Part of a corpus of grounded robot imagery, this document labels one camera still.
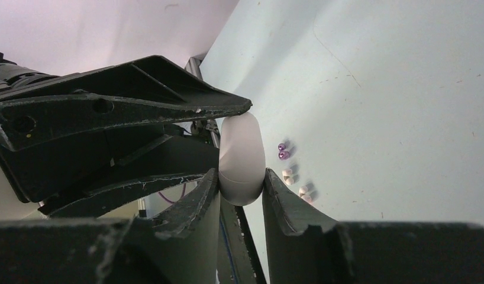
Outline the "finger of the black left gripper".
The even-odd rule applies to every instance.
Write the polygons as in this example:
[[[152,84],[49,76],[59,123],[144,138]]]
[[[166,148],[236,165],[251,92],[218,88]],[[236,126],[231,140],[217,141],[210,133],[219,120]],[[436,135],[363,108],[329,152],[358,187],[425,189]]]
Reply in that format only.
[[[218,166],[219,150],[186,137],[163,135],[91,174],[39,212],[49,218],[100,217],[137,199],[198,180]]]

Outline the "white earbud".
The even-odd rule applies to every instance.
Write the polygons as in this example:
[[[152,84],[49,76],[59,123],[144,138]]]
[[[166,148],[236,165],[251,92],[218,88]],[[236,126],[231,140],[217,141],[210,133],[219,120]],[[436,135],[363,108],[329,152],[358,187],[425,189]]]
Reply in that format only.
[[[287,185],[293,185],[295,183],[294,171],[291,168],[282,170],[282,177]]]
[[[312,190],[310,190],[309,187],[301,186],[299,188],[298,195],[301,199],[303,199],[307,203],[309,204],[313,203]]]

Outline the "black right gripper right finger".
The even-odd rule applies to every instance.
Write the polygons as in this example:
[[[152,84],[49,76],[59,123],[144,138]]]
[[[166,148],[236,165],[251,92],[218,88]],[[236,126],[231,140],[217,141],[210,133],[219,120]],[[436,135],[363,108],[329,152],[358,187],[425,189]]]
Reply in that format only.
[[[466,222],[336,221],[266,169],[271,283],[484,283],[484,227]]]

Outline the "white earbud charging case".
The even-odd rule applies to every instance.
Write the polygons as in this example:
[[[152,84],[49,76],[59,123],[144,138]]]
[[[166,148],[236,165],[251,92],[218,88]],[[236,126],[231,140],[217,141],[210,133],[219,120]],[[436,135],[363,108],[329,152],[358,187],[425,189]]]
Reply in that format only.
[[[235,206],[253,203],[263,191],[266,157],[257,118],[246,112],[221,126],[218,178],[224,199]]]

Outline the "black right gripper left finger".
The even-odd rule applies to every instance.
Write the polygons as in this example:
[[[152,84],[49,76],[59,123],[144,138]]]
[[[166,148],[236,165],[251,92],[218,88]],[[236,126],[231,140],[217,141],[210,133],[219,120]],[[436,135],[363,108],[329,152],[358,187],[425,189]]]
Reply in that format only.
[[[210,169],[153,218],[0,222],[0,283],[214,283],[220,194]]]

